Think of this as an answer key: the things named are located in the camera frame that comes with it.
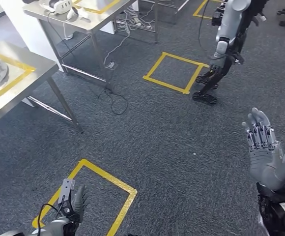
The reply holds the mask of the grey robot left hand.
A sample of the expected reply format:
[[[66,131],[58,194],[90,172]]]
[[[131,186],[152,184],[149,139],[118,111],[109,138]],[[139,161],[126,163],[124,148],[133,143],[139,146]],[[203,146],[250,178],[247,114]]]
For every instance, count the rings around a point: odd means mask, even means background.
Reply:
[[[80,186],[71,200],[71,193],[69,199],[62,204],[61,212],[69,220],[63,227],[64,236],[74,236],[78,226],[83,221],[84,210],[87,207],[87,189],[84,185]]]

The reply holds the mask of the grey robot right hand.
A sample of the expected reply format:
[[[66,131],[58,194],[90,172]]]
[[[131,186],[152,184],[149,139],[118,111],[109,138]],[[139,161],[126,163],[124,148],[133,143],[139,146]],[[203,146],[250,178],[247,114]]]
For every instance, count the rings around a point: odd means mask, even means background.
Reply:
[[[261,185],[272,191],[285,185],[285,153],[269,118],[262,110],[252,108],[243,122],[249,145],[249,172]]]

